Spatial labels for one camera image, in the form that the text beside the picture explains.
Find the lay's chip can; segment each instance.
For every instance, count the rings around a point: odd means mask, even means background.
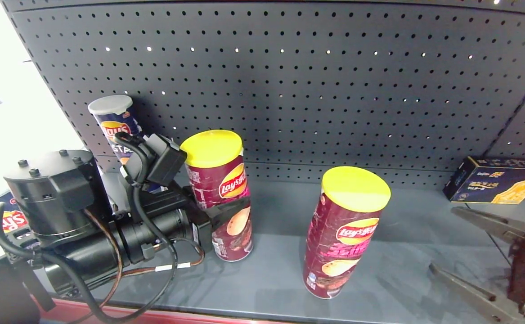
[[[390,188],[372,172],[337,166],[322,177],[304,256],[304,285],[318,298],[336,297],[370,244]]]
[[[194,196],[202,209],[250,197],[242,139],[228,130],[209,130],[186,139],[180,146],[188,156],[186,171]],[[233,262],[252,251],[250,205],[234,215],[212,234],[217,256]]]
[[[132,98],[124,94],[98,98],[88,105],[88,111],[98,121],[108,144],[122,164],[126,164],[132,155],[132,151],[116,144],[114,135],[119,131],[124,131],[130,135],[138,135],[143,131],[130,114],[131,106]]]

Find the white wall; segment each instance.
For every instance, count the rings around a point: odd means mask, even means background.
[[[8,189],[2,174],[17,160],[83,146],[34,64],[23,63],[28,60],[0,4],[0,194]]]

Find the lay's logo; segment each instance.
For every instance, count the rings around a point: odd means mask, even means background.
[[[336,239],[348,245],[361,244],[371,238],[376,229],[376,225],[378,225],[378,220],[379,219],[375,217],[353,221],[340,226],[336,232]]]
[[[120,131],[132,134],[130,127],[128,127],[128,125],[125,123],[120,123],[120,121],[103,121],[100,123],[100,128],[104,132],[104,136],[111,140],[114,138],[114,135]]]
[[[232,198],[240,195],[244,189],[246,189],[246,173],[244,163],[240,163],[224,177],[219,186],[219,195],[221,198]]]

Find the potato chip image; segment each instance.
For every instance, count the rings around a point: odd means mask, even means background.
[[[246,222],[248,222],[248,215],[250,215],[250,207],[244,208],[228,221],[227,233],[229,235],[235,236],[242,233]]]
[[[333,260],[322,265],[322,272],[328,277],[336,277],[350,270],[359,260]]]

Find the barcode label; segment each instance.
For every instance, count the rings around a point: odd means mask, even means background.
[[[220,246],[216,242],[212,242],[213,248],[215,248],[216,254],[220,255]]]
[[[316,284],[310,281],[310,278],[306,279],[306,284],[308,285],[308,287],[312,288],[312,290],[316,289]]]

